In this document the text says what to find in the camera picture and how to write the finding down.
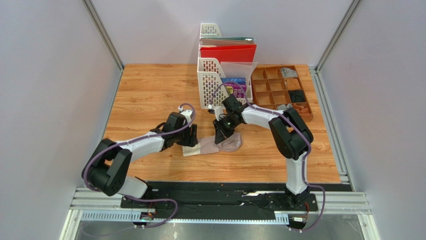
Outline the grey underwear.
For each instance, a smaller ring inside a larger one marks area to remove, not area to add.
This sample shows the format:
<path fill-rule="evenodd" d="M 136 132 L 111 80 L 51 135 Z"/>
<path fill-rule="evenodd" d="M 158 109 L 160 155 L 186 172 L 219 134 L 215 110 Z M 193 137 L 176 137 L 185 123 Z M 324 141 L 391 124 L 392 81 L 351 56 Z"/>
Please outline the grey underwear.
<path fill-rule="evenodd" d="M 278 105 L 277 107 L 276 107 L 276 109 L 278 110 L 278 111 L 286 111 L 286 110 L 288 110 L 288 109 L 290 109 L 290 108 L 292 108 L 293 107 L 293 105 L 291 104 L 291 103 L 288 103 L 288 104 L 281 104 L 281 105 Z"/>

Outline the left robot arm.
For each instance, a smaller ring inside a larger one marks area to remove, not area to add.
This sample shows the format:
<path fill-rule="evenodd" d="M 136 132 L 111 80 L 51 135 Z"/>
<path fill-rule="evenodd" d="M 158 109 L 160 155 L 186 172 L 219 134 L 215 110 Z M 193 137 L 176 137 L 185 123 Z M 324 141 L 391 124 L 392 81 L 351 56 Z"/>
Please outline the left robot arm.
<path fill-rule="evenodd" d="M 174 145 L 195 146 L 198 141 L 194 119 L 194 110 L 172 112 L 166 122 L 142 136 L 123 141 L 101 140 L 81 173 L 84 183 L 109 197 L 119 194 L 142 198 L 149 186 L 128 175 L 130 164 Z"/>

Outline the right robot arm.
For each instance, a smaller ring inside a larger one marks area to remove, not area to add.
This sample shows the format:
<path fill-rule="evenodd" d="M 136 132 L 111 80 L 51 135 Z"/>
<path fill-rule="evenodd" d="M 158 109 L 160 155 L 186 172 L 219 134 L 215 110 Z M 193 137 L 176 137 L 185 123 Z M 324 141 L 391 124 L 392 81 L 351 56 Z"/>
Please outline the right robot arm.
<path fill-rule="evenodd" d="M 278 151 L 286 160 L 286 188 L 295 196 L 308 192 L 305 160 L 312 150 L 314 137 L 297 110 L 242 104 L 231 95 L 220 106 L 209 104 L 208 111 L 216 116 L 213 121 L 216 144 L 229 139 L 241 124 L 270 130 Z"/>

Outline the pink underwear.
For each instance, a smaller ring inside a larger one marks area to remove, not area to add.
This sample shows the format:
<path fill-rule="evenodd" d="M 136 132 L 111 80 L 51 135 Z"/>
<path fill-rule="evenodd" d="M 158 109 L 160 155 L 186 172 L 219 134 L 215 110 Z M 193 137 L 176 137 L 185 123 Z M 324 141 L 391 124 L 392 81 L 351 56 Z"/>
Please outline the pink underwear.
<path fill-rule="evenodd" d="M 183 146 L 182 155 L 184 157 L 209 155 L 219 152 L 235 152 L 243 143 L 242 135 L 239 132 L 234 133 L 231 137 L 216 144 L 215 136 L 205 137 L 198 141 L 194 147 Z"/>

